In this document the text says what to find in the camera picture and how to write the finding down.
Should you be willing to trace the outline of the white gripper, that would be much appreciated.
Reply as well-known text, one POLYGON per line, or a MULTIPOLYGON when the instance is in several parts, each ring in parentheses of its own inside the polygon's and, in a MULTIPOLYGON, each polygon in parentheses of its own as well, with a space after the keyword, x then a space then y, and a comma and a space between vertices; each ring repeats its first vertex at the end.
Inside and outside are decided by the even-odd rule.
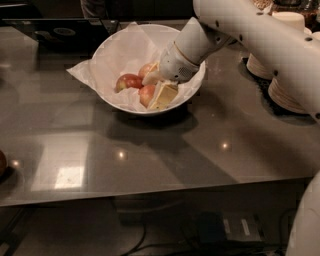
POLYGON ((143 85, 156 84, 153 98, 148 104, 149 110, 163 110, 174 100, 178 94, 176 82, 190 81, 199 71, 200 66, 194 65, 181 53, 174 42, 170 42, 163 50, 158 69, 148 73, 142 80, 143 85))

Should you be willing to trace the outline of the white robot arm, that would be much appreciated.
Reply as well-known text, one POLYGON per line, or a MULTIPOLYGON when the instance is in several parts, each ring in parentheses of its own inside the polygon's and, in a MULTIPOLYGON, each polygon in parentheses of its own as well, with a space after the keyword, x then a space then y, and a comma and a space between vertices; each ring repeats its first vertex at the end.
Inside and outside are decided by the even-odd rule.
POLYGON ((146 75, 187 82, 200 64, 236 39, 258 58, 314 119, 320 116, 320 42, 260 11, 250 0, 193 0, 196 16, 168 44, 159 69, 146 75))

